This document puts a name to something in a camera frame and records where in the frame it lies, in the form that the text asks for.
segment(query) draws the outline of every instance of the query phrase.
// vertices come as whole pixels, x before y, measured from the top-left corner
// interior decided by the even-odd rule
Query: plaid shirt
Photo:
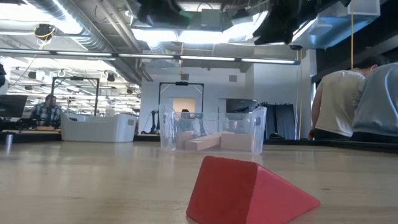
[[[43,125],[46,120],[47,120],[47,107],[45,103],[39,103],[37,104],[34,109],[32,110],[32,113],[30,114],[30,118],[35,118],[39,120],[39,124]],[[53,108],[51,109],[51,121],[59,121],[61,119],[61,108],[57,105],[54,105]]]

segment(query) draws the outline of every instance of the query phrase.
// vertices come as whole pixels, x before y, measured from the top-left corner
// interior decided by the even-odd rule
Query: table surface
[[[158,142],[53,142],[0,149],[0,223],[195,223],[185,216],[206,155]],[[265,146],[255,161],[322,205],[290,223],[398,223],[398,156]]]

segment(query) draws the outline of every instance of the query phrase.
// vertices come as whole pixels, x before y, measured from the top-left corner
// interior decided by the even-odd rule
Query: white plastic tub
[[[160,105],[160,141],[165,151],[248,152],[264,144],[267,109],[249,114],[181,113]]]
[[[61,114],[63,141],[131,142],[137,118],[126,114],[113,117]]]

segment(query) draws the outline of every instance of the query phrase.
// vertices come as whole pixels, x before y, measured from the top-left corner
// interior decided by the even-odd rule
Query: hair
[[[373,65],[382,66],[382,65],[386,65],[388,63],[389,63],[388,58],[386,58],[385,56],[382,56],[382,55],[377,55],[377,56],[368,57],[368,58],[362,60],[361,62],[356,64],[354,67],[360,68],[360,69],[366,69],[366,68],[372,67]]]
[[[57,99],[56,96],[49,94],[49,95],[47,95],[47,96],[45,97],[45,100],[47,101],[47,100],[49,100],[49,99],[54,99],[54,98]]]

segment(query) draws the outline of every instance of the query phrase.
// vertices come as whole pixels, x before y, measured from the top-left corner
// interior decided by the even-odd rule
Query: light blue shirt
[[[398,137],[398,63],[375,69],[353,104],[354,132]]]

